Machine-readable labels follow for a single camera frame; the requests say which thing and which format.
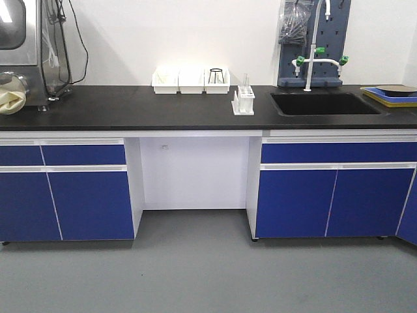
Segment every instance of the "gray floor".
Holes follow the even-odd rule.
[[[136,241],[12,243],[1,313],[415,312],[417,247],[264,239],[244,211],[148,211]]]

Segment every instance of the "white faucet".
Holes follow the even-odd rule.
[[[338,74],[341,75],[341,67],[347,63],[349,58],[347,56],[343,56],[340,59],[340,62],[337,62],[332,59],[315,59],[315,53],[317,49],[317,32],[319,30],[319,21],[320,21],[320,11],[321,6],[323,5],[324,0],[319,0],[319,3],[317,4],[317,9],[315,11],[315,21],[314,21],[314,31],[313,31],[313,37],[311,39],[311,47],[310,47],[310,58],[304,59],[303,57],[298,57],[298,59],[295,59],[292,61],[292,64],[295,67],[295,76],[298,77],[300,74],[300,66],[303,63],[308,63],[308,71],[307,71],[307,82],[306,82],[306,88],[304,91],[311,91],[311,77],[313,76],[313,65],[316,62],[320,63],[332,63],[338,67]],[[330,0],[326,0],[326,20],[330,17]]]

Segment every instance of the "black sink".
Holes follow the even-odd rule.
[[[273,93],[272,98],[285,115],[381,114],[352,93]]]

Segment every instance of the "yellow tray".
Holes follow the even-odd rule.
[[[369,98],[372,98],[373,100],[378,101],[379,103],[384,104],[385,106],[389,108],[415,108],[417,107],[417,102],[406,102],[406,103],[392,103],[388,102],[387,100],[379,98],[377,95],[369,92],[368,90],[365,90],[361,88],[364,95],[368,96]]]

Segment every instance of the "white wall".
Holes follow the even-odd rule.
[[[352,0],[346,84],[401,83],[417,24],[415,0]]]
[[[276,83],[281,0],[72,2],[91,54],[87,85],[149,85],[158,65],[184,63],[227,65],[232,84],[245,72],[253,85]],[[402,82],[415,12],[415,0],[352,0],[345,83]],[[66,33],[77,78],[83,54],[71,23]]]
[[[409,61],[405,68],[403,84],[417,87],[417,28],[409,55]]]

